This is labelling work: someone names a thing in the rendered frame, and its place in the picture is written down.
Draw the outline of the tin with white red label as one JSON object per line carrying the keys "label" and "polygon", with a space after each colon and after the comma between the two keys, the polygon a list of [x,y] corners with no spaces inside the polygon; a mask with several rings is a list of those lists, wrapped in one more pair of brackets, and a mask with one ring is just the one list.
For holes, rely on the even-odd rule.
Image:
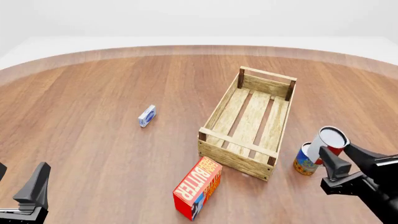
{"label": "tin with white red label", "polygon": [[323,163],[320,158],[320,148],[322,146],[339,156],[347,145],[349,145],[349,139],[341,130],[334,126],[324,126],[311,142],[307,151],[307,157],[314,164],[321,165]]}

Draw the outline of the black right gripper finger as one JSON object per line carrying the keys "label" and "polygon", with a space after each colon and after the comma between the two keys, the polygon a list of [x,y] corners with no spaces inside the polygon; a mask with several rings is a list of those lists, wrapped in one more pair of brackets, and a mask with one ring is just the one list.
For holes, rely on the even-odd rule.
{"label": "black right gripper finger", "polygon": [[349,162],[339,158],[327,147],[320,147],[319,153],[330,180],[342,179],[349,176],[351,170]]}
{"label": "black right gripper finger", "polygon": [[370,173],[373,160],[379,158],[379,154],[363,149],[353,143],[344,149],[345,154],[359,167],[360,171],[366,175]]}

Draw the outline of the small blue and white box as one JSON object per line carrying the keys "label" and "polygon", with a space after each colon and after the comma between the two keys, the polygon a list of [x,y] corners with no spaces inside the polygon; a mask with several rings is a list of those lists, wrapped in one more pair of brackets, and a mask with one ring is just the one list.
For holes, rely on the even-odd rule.
{"label": "small blue and white box", "polygon": [[150,105],[139,117],[139,126],[144,128],[154,119],[156,116],[156,107],[154,105]]}

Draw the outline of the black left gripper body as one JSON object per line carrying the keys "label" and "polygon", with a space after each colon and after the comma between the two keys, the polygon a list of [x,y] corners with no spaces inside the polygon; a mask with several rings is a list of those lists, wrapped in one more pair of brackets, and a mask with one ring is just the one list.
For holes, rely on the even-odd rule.
{"label": "black left gripper body", "polygon": [[20,203],[19,208],[0,208],[0,224],[44,224],[48,203]]}

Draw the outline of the tin with blue yellow print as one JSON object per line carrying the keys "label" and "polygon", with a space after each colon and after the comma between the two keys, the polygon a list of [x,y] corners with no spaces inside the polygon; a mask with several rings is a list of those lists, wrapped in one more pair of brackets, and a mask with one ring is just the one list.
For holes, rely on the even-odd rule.
{"label": "tin with blue yellow print", "polygon": [[301,173],[302,175],[313,175],[315,171],[323,164],[321,158],[318,158],[316,163],[313,163],[308,158],[308,149],[311,145],[311,142],[303,143],[301,146],[295,160],[293,166],[295,167],[296,171]]}

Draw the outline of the red butter box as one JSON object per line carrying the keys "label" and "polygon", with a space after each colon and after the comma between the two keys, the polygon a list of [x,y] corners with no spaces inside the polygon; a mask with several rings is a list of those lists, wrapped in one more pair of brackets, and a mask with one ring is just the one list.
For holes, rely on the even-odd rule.
{"label": "red butter box", "polygon": [[222,166],[203,156],[173,191],[174,204],[193,221],[221,182]]}

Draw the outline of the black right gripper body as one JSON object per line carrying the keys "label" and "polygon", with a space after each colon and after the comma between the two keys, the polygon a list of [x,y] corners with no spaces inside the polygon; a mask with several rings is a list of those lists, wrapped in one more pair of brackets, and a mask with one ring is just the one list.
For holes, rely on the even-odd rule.
{"label": "black right gripper body", "polygon": [[325,177],[321,182],[321,188],[328,195],[398,197],[398,154],[379,154],[379,158],[373,160],[369,171],[368,175],[359,171],[337,180]]}

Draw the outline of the wooden slat tray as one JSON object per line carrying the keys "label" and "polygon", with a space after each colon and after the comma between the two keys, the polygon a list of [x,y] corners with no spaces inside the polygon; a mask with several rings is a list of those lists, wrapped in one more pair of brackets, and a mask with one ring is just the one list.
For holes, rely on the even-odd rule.
{"label": "wooden slat tray", "polygon": [[249,67],[198,132],[198,153],[261,180],[277,164],[297,79]]}

